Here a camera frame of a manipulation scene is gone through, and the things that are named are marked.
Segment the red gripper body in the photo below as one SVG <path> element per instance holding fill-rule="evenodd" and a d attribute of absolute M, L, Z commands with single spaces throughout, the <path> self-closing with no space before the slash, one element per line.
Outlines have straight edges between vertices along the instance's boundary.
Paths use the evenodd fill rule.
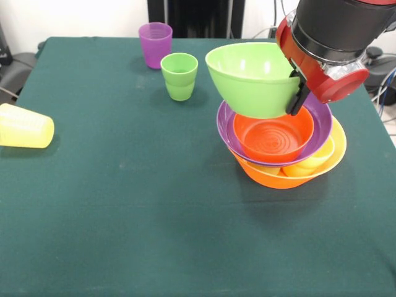
<path fill-rule="evenodd" d="M 333 66 L 304 53 L 292 37 L 289 17 L 285 17 L 280 23 L 276 40 L 287 60 L 302 75 L 301 80 L 323 103 L 347 97 L 368 77 L 369 72 L 360 60 Z"/>

